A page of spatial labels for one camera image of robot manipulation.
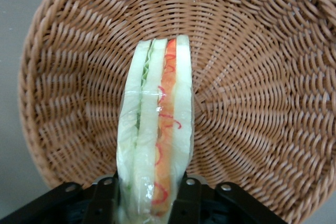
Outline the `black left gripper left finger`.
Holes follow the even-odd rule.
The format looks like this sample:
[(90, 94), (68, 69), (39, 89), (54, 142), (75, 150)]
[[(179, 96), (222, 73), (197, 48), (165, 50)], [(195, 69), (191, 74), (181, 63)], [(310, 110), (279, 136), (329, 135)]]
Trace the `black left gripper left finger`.
[(1, 219), (1, 223), (119, 223), (118, 174), (103, 175), (84, 189), (67, 182)]

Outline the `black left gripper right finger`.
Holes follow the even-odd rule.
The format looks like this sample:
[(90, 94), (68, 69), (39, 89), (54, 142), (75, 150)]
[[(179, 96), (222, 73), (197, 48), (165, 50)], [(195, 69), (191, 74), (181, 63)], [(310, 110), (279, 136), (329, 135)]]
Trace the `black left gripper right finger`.
[(285, 223), (232, 182), (211, 188), (204, 177), (184, 174), (169, 223)]

